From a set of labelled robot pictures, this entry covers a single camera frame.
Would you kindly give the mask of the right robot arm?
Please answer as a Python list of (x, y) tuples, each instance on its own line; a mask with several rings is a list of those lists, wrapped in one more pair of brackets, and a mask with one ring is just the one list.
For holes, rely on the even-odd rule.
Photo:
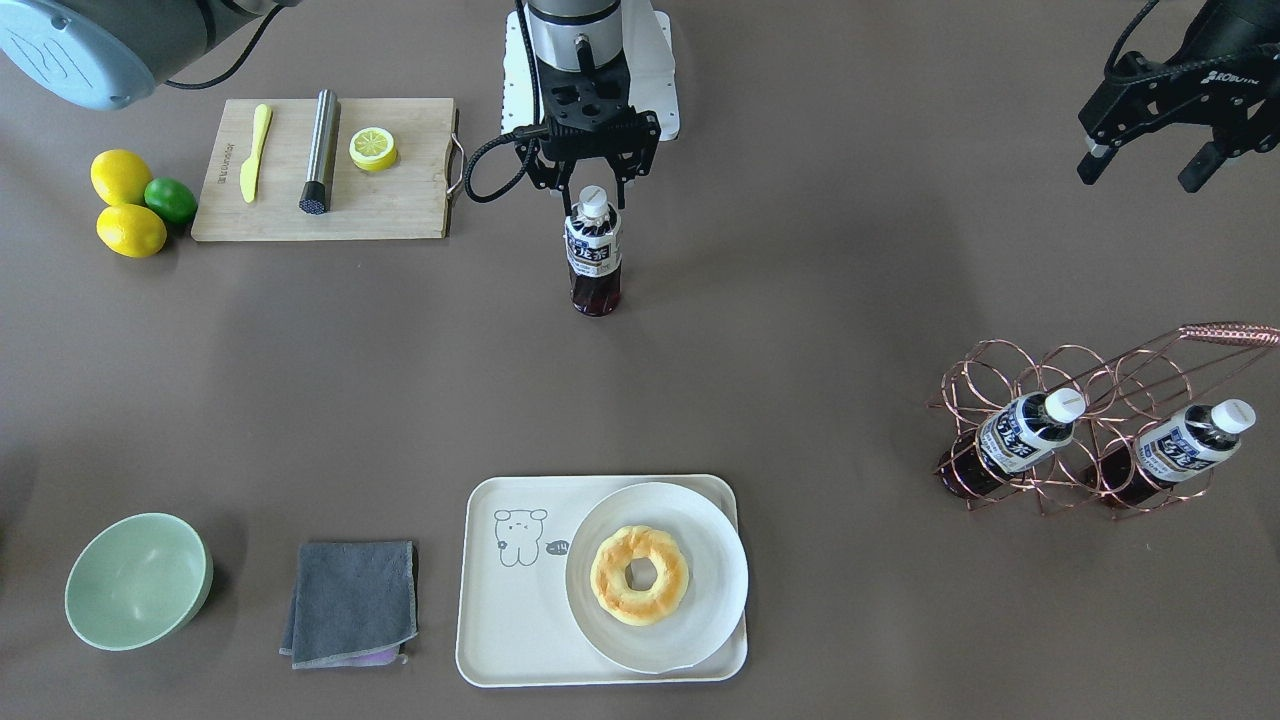
[[(247, 24), (262, 35), (285, 1), (5, 1), (3, 51), (37, 85), (93, 110), (120, 110)], [(575, 167), (600, 158), (617, 202), (678, 135), (669, 20), (649, 1), (517, 1), (507, 20), (500, 135), (462, 172), (512, 145), (517, 179), (571, 204)]]

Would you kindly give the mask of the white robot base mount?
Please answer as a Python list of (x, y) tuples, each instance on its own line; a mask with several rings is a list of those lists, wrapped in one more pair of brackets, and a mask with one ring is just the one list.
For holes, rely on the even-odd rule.
[(639, 111), (654, 111), (660, 124), (662, 142), (678, 137), (681, 128), (678, 96), (675, 85), (675, 55), (671, 49), (669, 18), (657, 12), (649, 1), (621, 1), (604, 20), (571, 29), (538, 18), (534, 12), (561, 9), (604, 10), (609, 1), (526, 1), (524, 13), (511, 12), (506, 18), (506, 50), (503, 58), (503, 102), (500, 132), (539, 120), (532, 111), (535, 83), (530, 76), (527, 54), (518, 18), (527, 19), (535, 58), (549, 68), (576, 61), (573, 41), (586, 35), (591, 41), (605, 40), (605, 50), (617, 50), (626, 60), (630, 76), (628, 105)]

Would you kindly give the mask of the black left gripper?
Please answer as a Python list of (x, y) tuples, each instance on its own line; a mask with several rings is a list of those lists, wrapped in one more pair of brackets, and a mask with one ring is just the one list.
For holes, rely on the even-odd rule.
[(1076, 165), (1094, 184), (1114, 155), (1143, 135), (1172, 124), (1206, 126), (1212, 138), (1179, 172), (1198, 192), (1229, 160), (1277, 149), (1277, 31), (1249, 37), (1210, 33), (1166, 63), (1115, 51), (1103, 79), (1079, 113), (1087, 152)]

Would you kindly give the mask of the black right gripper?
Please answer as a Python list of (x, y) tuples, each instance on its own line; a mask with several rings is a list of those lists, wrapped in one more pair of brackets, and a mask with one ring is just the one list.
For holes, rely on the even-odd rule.
[(577, 161), (603, 158), (614, 172), (616, 206), (626, 209), (631, 181), (652, 169), (660, 123), (654, 111), (630, 102), (631, 73), (626, 60), (612, 60), (590, 73), (559, 70), (536, 60), (543, 118), (532, 133), (517, 141), (525, 160), (538, 150), (527, 176), (540, 190), (561, 200), (568, 217), (573, 201), (570, 177)]

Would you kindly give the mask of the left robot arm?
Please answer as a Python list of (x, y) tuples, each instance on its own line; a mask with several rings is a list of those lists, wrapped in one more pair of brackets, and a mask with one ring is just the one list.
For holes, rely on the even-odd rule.
[(1171, 124), (1206, 126), (1211, 141), (1178, 176), (1194, 193), (1224, 164), (1277, 147), (1279, 5), (1207, 1), (1166, 61), (1125, 49), (1155, 6), (1148, 1), (1121, 32), (1100, 87), (1078, 115), (1089, 151), (1076, 173), (1093, 184), (1117, 151), (1140, 136)]

